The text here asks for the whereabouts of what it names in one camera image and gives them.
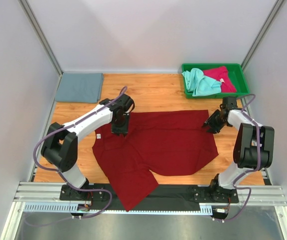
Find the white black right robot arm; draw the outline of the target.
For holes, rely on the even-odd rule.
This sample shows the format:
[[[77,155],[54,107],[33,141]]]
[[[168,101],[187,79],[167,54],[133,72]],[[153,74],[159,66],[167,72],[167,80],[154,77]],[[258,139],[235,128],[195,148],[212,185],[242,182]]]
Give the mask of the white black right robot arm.
[[[218,134],[223,127],[238,130],[232,153],[233,162],[211,180],[208,195],[211,200],[231,200],[237,194],[239,183],[248,175],[271,166],[273,161],[275,130],[251,118],[245,108],[239,108],[237,97],[226,96],[204,123],[211,134]]]

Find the dark red t shirt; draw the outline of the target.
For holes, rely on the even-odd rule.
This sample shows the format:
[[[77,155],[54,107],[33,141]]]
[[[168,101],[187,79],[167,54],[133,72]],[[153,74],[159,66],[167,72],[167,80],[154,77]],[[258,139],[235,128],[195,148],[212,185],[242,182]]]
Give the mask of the dark red t shirt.
[[[94,157],[126,211],[158,187],[154,174],[193,175],[218,156],[203,127],[208,117],[207,110],[134,112],[125,136],[109,124],[96,130]]]

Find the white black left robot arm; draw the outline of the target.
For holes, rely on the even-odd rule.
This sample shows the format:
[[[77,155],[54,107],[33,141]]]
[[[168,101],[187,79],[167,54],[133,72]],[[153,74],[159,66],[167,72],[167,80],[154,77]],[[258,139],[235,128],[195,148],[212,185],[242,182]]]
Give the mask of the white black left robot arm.
[[[91,199],[89,181],[77,165],[79,142],[106,124],[111,126],[112,134],[125,137],[134,108],[134,100],[122,93],[115,99],[100,101],[94,109],[73,121],[64,124],[54,122],[49,126],[40,153],[67,182],[62,186],[60,200]]]

